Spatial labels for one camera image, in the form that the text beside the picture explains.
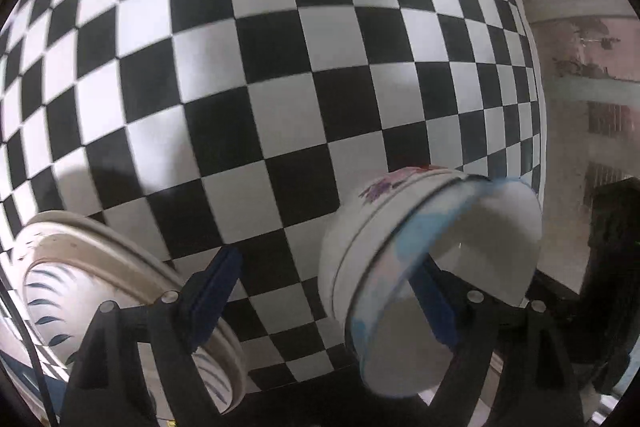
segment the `black cable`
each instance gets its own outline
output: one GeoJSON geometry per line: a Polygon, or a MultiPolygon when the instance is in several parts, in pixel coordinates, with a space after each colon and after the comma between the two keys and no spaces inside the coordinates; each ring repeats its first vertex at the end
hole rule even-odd
{"type": "Polygon", "coordinates": [[[53,402],[51,401],[51,396],[49,394],[49,388],[47,387],[47,383],[44,380],[44,373],[42,372],[40,357],[38,356],[38,352],[36,351],[36,346],[33,344],[33,340],[31,340],[31,335],[27,330],[27,326],[24,325],[24,321],[22,320],[22,317],[20,317],[20,314],[15,307],[14,301],[11,298],[11,295],[9,295],[7,289],[4,287],[2,281],[0,281],[0,298],[2,299],[2,302],[4,302],[7,311],[9,311],[9,314],[11,315],[11,318],[15,323],[15,327],[18,328],[18,331],[20,331],[24,347],[27,349],[27,353],[29,354],[31,368],[36,374],[36,382],[38,384],[38,389],[40,391],[40,397],[42,399],[44,410],[47,413],[49,425],[50,427],[59,427],[58,418],[56,417],[56,411],[55,409],[53,409],[53,402]]]}

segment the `checkered tablecloth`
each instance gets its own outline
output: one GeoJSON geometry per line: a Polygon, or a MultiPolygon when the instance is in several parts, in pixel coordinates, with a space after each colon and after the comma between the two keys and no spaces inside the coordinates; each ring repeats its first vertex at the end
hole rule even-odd
{"type": "Polygon", "coordinates": [[[236,244],[224,317],[251,389],[342,367],[316,276],[351,190],[427,163],[540,189],[522,18],[516,0],[20,0],[0,33],[0,265],[54,208],[186,276],[236,244]]]}

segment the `silver bolt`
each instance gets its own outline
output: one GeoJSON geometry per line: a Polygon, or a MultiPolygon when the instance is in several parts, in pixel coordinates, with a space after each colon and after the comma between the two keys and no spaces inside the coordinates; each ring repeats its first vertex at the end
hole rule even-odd
{"type": "Polygon", "coordinates": [[[468,294],[466,294],[466,298],[471,302],[475,302],[476,304],[484,301],[484,295],[482,295],[482,292],[479,292],[478,290],[471,290],[468,294]]]}
{"type": "Polygon", "coordinates": [[[109,313],[114,308],[115,308],[115,303],[113,301],[105,301],[100,305],[99,309],[102,313],[109,313]]]}
{"type": "Polygon", "coordinates": [[[544,313],[546,304],[543,301],[531,301],[531,309],[538,313],[544,313]]]}
{"type": "Polygon", "coordinates": [[[171,304],[172,302],[175,302],[178,300],[179,295],[180,294],[177,291],[169,290],[168,292],[164,292],[162,294],[162,297],[160,298],[160,300],[165,304],[171,304]]]}

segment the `black and white checkered surface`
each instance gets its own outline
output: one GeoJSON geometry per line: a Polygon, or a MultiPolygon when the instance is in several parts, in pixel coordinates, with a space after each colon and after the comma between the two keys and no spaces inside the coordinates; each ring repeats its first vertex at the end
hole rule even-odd
{"type": "Polygon", "coordinates": [[[353,188],[433,163],[539,190],[521,17],[515,0],[20,0],[0,34],[2,267],[53,208],[185,275],[234,243],[224,317],[254,389],[341,367],[316,276],[353,188]]]}

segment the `screw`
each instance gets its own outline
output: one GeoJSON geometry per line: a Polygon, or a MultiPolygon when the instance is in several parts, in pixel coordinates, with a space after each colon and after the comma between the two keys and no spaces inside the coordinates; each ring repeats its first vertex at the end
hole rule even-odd
{"type": "Polygon", "coordinates": [[[115,308],[115,302],[113,302],[113,301],[105,301],[100,305],[99,310],[102,313],[109,313],[114,308],[115,308]]]}
{"type": "Polygon", "coordinates": [[[160,300],[165,304],[171,304],[172,302],[175,302],[178,300],[178,296],[180,296],[180,294],[177,291],[169,290],[168,292],[164,292],[162,294],[162,297],[160,298],[160,300]]]}
{"type": "Polygon", "coordinates": [[[531,309],[538,313],[544,313],[546,304],[543,301],[531,301],[531,309]]]}
{"type": "Polygon", "coordinates": [[[482,295],[482,292],[479,292],[478,290],[471,290],[468,294],[466,294],[466,298],[471,302],[475,302],[476,304],[484,301],[484,295],[482,295]]]}

